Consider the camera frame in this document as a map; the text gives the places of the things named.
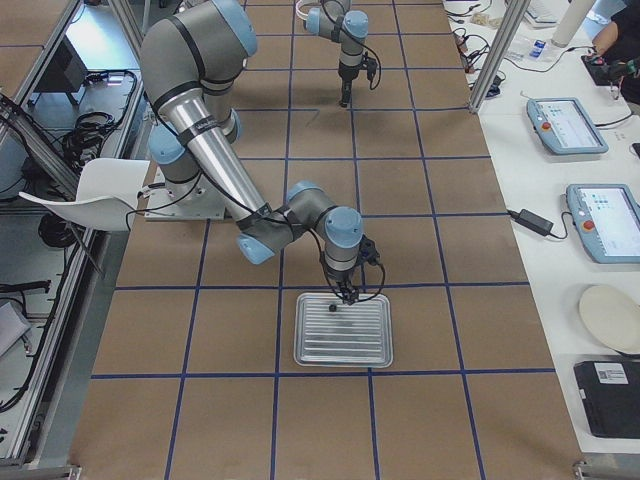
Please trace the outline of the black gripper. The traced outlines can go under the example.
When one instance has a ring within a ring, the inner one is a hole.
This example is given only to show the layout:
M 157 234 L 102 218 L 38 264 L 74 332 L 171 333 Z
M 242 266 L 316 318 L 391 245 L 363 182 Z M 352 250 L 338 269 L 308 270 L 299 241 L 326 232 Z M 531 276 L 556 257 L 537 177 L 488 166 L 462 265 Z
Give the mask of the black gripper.
M 353 69 L 343 69 L 339 71 L 341 79 L 341 97 L 339 105 L 342 108 L 348 108 L 352 96 L 352 82 L 356 78 L 356 71 Z
M 354 304 L 359 298 L 359 287 L 354 285 L 354 271 L 337 271 L 329 269 L 327 272 L 327 283 L 332 292 L 341 299 L 343 303 Z

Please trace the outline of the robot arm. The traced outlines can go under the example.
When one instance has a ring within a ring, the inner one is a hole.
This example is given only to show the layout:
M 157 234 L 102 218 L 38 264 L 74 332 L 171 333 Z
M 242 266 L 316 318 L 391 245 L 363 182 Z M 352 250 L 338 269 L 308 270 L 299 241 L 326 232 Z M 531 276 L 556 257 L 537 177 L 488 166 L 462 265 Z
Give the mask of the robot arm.
M 220 192 L 240 233 L 237 244 L 253 264 L 274 257 L 305 232 L 324 241 L 320 263 L 327 283 L 346 304 L 359 290 L 353 272 L 364 260 L 362 219 L 317 185 L 296 184 L 272 209 L 232 146 L 236 122 L 226 97 L 244 62 L 257 50 L 245 10 L 236 1 L 204 1 L 154 24 L 140 50 L 147 97 L 171 125 L 177 142 Z
M 341 79 L 339 105 L 347 107 L 352 97 L 352 82 L 361 71 L 366 72 L 370 87 L 378 71 L 377 57 L 365 49 L 369 19 L 360 10 L 353 10 L 350 1 L 299 1 L 298 17 L 307 32 L 328 39 L 340 46 L 338 75 Z

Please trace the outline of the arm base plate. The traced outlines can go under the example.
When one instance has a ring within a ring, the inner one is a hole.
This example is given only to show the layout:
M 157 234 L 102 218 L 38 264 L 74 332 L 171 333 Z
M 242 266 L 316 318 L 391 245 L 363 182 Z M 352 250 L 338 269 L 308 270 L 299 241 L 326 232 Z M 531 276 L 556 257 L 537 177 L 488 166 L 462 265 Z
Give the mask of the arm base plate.
M 150 193 L 145 217 L 149 221 L 223 220 L 221 194 L 202 173 L 190 153 L 158 164 L 155 181 L 163 186 Z

